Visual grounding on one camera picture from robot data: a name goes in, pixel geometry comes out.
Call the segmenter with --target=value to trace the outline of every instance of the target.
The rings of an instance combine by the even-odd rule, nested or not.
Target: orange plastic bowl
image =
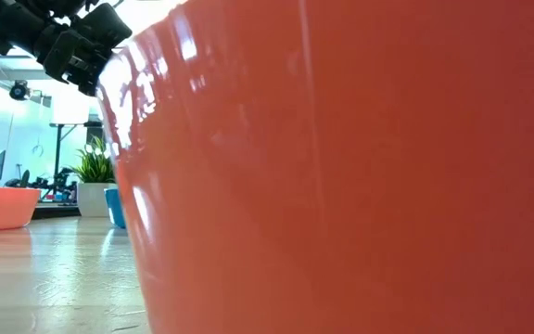
[[[38,189],[0,188],[0,229],[27,225],[40,193]]]

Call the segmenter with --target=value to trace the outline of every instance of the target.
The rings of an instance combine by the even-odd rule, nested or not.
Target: table surface
[[[127,233],[107,219],[0,231],[0,334],[149,333]]]

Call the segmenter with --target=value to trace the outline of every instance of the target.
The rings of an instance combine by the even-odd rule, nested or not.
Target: white planter
[[[82,217],[108,217],[104,189],[115,184],[78,184],[78,209]]]

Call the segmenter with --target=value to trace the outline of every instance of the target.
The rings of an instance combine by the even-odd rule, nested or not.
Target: white wall
[[[53,113],[51,108],[32,101],[15,101],[7,90],[0,88],[0,149],[6,150],[0,186],[9,179],[19,178],[17,164],[21,165],[22,173],[26,169],[31,172],[31,181],[36,176],[52,177],[57,142],[57,128],[49,126]],[[63,140],[61,167],[77,163],[75,149],[83,147],[85,132],[83,127],[78,127]]]

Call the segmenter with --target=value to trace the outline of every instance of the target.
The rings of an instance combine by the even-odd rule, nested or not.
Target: blue pot
[[[118,189],[105,189],[104,196],[107,199],[110,221],[117,227],[126,228],[125,216],[122,213],[121,197]]]

